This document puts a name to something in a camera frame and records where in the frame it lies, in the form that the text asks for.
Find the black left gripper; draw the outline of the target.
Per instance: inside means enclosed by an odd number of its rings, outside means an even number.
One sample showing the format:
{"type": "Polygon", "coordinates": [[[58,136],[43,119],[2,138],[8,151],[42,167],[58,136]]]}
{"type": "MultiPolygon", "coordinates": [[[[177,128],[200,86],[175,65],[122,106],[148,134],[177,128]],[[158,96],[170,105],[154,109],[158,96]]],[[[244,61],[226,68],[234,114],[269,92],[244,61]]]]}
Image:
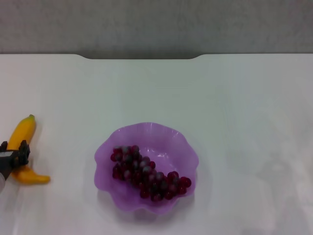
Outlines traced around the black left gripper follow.
{"type": "Polygon", "coordinates": [[[7,151],[8,142],[3,141],[0,145],[0,173],[5,180],[13,169],[28,164],[30,148],[26,140],[23,140],[15,151],[7,151]]]}

